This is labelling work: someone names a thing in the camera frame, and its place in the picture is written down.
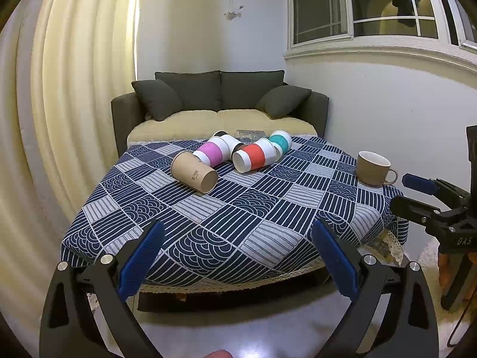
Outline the right hand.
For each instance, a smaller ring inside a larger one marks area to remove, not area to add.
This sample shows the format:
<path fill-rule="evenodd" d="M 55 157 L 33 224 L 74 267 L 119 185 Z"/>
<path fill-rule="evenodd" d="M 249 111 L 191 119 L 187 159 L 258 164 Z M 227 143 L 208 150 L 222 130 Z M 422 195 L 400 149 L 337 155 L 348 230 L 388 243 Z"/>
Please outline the right hand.
<path fill-rule="evenodd" d="M 453 282 L 454 277 L 457 275 L 459 270 L 460 261 L 451 260 L 451 255 L 456 254 L 442 254 L 438 253 L 438 270 L 439 270 L 439 285 L 443 290 L 450 287 L 450 284 Z M 476 265 L 476 252 L 467 253 L 467 257 L 474 265 Z M 472 280 L 469 288 L 467 289 L 466 298 L 470 300 L 472 293 L 476 287 L 476 277 Z"/>

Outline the left hand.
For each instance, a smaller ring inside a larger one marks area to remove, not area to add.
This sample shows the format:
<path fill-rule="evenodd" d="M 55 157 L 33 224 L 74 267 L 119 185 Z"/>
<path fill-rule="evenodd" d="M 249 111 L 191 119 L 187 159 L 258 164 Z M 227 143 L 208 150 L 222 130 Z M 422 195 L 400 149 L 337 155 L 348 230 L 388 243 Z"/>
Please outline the left hand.
<path fill-rule="evenodd" d="M 229 351 L 226 351 L 225 349 L 221 349 L 221 350 L 213 351 L 209 353 L 204 358 L 233 358 L 233 356 Z"/>

